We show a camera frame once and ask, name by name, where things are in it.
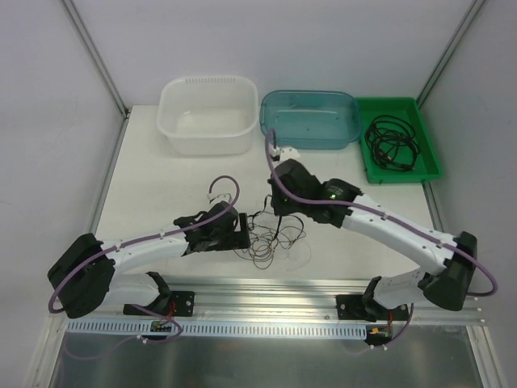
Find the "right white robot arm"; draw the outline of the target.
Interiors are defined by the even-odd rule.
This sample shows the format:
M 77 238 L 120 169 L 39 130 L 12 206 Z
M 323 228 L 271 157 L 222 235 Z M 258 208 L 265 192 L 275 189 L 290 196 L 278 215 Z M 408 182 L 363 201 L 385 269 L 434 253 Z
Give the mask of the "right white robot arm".
M 417 264 L 398 276 L 373 277 L 362 295 L 346 302 L 350 316 L 375 322 L 421 301 L 462 310 L 475 270 L 473 235 L 453 236 L 396 219 L 356 186 L 340 179 L 321 182 L 294 159 L 279 164 L 268 183 L 275 215 L 300 213 L 316 223 L 365 235 Z

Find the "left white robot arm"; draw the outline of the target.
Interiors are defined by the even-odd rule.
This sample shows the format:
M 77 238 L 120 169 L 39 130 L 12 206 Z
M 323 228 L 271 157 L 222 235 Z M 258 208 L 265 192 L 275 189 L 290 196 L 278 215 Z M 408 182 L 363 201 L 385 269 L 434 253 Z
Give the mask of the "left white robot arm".
M 178 293 L 158 272 L 138 268 L 164 259 L 210 251 L 244 250 L 250 245 L 246 213 L 226 201 L 208 211 L 178 217 L 148 236 L 108 242 L 92 233 L 79 236 L 48 270 L 52 313 L 82 318 L 101 306 L 122 306 L 125 315 L 190 316 Z

